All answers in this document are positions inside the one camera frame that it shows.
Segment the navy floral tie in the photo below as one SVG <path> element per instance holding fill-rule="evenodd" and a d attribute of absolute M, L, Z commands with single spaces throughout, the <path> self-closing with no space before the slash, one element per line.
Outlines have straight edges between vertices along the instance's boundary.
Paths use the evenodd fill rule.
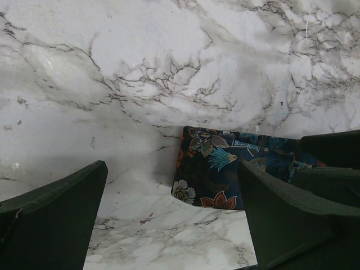
<path fill-rule="evenodd" d="M 185 126 L 171 194 L 192 206 L 243 210 L 237 176 L 243 160 L 287 183 L 301 169 L 325 167 L 295 139 Z"/>

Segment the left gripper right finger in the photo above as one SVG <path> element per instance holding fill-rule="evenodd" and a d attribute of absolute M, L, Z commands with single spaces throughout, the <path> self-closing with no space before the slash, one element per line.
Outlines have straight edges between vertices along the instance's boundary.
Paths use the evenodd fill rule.
<path fill-rule="evenodd" d="M 283 182 L 243 161 L 238 179 L 257 269 L 358 269 L 359 208 Z"/>

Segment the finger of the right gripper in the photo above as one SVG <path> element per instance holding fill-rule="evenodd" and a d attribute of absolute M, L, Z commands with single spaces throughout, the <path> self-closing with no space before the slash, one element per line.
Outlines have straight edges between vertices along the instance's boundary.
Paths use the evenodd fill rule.
<path fill-rule="evenodd" d="M 290 183 L 324 199 L 359 208 L 359 170 L 333 167 L 301 169 Z"/>
<path fill-rule="evenodd" d="M 304 136 L 300 148 L 330 167 L 359 169 L 359 130 Z"/>

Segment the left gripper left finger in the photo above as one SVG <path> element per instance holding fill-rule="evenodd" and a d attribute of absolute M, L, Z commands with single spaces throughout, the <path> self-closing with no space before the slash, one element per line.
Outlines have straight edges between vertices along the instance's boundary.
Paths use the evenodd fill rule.
<path fill-rule="evenodd" d="M 1 269 L 83 269 L 107 175 L 99 160 L 1 201 Z"/>

